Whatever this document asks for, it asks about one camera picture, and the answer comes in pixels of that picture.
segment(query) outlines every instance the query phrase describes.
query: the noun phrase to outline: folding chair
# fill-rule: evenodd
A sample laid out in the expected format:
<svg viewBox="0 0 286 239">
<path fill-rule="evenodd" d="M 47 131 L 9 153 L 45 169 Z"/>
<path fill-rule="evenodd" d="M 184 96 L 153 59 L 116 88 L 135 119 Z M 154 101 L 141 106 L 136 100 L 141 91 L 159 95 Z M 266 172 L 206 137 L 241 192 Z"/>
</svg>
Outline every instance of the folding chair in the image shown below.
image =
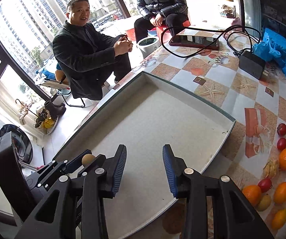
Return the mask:
<svg viewBox="0 0 286 239">
<path fill-rule="evenodd" d="M 56 80 L 43 78 L 43 79 L 40 79 L 40 81 L 36 84 L 57 89 L 58 91 L 56 94 L 62 96 L 62 98 L 63 98 L 64 102 L 67 104 L 67 106 L 77 107 L 77 108 L 85 108 L 85 103 L 84 103 L 82 98 L 80 98 L 80 99 L 81 99 L 83 105 L 71 105 L 71 104 L 67 103 L 65 96 L 69 96 L 71 94 L 71 89 L 70 89 L 69 85 L 63 83 L 65 78 L 66 78 L 66 76 L 64 75 L 63 78 L 61 79 L 61 81 L 59 81 L 59 82 Z"/>
</svg>

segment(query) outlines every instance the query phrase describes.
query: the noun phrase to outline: smartphone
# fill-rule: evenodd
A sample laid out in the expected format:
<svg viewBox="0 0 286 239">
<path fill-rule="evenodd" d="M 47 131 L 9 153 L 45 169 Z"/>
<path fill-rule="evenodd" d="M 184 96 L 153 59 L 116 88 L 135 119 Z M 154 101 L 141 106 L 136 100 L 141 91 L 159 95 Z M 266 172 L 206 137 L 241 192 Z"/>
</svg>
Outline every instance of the smartphone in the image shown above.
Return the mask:
<svg viewBox="0 0 286 239">
<path fill-rule="evenodd" d="M 190 36 L 190 35 L 175 35 L 169 41 L 170 46 L 181 46 L 181 47 L 197 47 L 203 48 L 211 44 L 215 38 L 203 37 L 203 36 Z M 207 47 L 208 49 L 218 50 L 219 42 L 216 40 L 212 45 Z"/>
</svg>

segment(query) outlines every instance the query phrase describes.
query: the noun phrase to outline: man's hand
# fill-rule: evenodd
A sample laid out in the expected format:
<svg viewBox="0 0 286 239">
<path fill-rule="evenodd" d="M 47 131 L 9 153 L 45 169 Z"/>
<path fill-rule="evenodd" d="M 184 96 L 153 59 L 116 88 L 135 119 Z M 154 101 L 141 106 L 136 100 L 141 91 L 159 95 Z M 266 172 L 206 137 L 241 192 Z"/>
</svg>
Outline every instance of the man's hand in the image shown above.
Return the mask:
<svg viewBox="0 0 286 239">
<path fill-rule="evenodd" d="M 158 13 L 158 14 L 156 15 L 156 17 L 155 17 L 154 23 L 155 23 L 157 26 L 161 26 L 162 23 L 163 23 L 163 16 Z"/>
<path fill-rule="evenodd" d="M 155 17 L 150 18 L 150 22 L 152 23 L 153 26 L 158 27 L 155 23 Z"/>
<path fill-rule="evenodd" d="M 119 38 L 118 41 L 115 42 L 114 46 L 115 56 L 123 55 L 127 52 L 131 52 L 133 48 L 132 41 L 127 40 L 126 37 Z"/>
</svg>

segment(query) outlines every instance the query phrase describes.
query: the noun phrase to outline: tablecloth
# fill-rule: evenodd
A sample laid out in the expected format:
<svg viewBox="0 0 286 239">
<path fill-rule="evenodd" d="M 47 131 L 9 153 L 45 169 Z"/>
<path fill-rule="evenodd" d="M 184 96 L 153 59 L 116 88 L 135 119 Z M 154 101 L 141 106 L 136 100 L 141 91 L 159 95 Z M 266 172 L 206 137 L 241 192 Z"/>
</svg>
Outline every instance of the tablecloth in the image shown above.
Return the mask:
<svg viewBox="0 0 286 239">
<path fill-rule="evenodd" d="M 180 34 L 218 37 L 220 33 L 185 29 Z M 234 34 L 230 38 L 230 44 L 240 50 L 249 47 L 249 39 L 245 35 Z M 171 47 L 168 43 L 165 45 L 179 55 L 188 55 L 198 50 L 189 47 Z M 279 123 L 286 124 L 286 78 L 279 68 L 267 63 L 266 68 L 270 72 L 267 80 L 257 80 L 241 70 L 238 61 L 223 37 L 220 38 L 218 51 L 205 50 L 188 59 L 176 57 L 163 47 L 159 47 L 145 58 L 140 66 L 124 77 L 112 91 L 117 92 L 140 71 L 146 71 L 202 96 L 233 116 L 237 122 L 204 175 L 215 178 L 228 175 L 242 189 L 247 185 L 258 184 L 268 160 L 278 158 L 280 153 L 276 147 L 280 138 L 276 128 Z M 78 128 L 113 95 L 111 92 L 88 114 Z M 257 126 L 261 129 L 261 135 L 254 138 L 251 129 Z M 284 181 L 286 181 L 286 171 L 280 171 L 279 175 L 272 179 L 273 188 L 267 193 L 273 196 L 278 184 Z M 281 205 L 272 202 L 267 210 L 259 212 L 277 239 L 286 238 L 286 223 L 281 229 L 273 230 L 271 221 L 275 213 L 283 208 L 286 208 L 286 202 Z M 210 198 L 207 209 L 210 238 L 214 232 Z M 177 202 L 131 238 L 179 238 L 183 212 L 184 202 Z"/>
</svg>

